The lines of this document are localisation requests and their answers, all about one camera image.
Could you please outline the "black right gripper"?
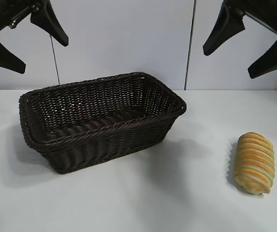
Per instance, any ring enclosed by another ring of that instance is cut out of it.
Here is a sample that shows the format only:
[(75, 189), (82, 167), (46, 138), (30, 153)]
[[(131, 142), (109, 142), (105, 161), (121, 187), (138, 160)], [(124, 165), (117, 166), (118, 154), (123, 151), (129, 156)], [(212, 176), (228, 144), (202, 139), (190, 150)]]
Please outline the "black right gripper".
[[(277, 34), (277, 0), (224, 0), (215, 25), (203, 45), (205, 56), (211, 55), (224, 42), (245, 30), (243, 16)], [(277, 40), (250, 67), (248, 73), (255, 79), (277, 70)]]

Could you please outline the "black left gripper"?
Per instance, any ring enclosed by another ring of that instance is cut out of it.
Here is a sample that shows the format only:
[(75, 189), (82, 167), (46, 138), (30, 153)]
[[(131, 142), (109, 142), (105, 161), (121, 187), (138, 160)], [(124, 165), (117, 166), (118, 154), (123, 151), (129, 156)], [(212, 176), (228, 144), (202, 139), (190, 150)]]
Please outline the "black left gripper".
[[(69, 37), (60, 25), (50, 0), (0, 0), (0, 31), (15, 28), (25, 17), (55, 38), (64, 47)], [(0, 43), (0, 67), (24, 74), (26, 64)]]

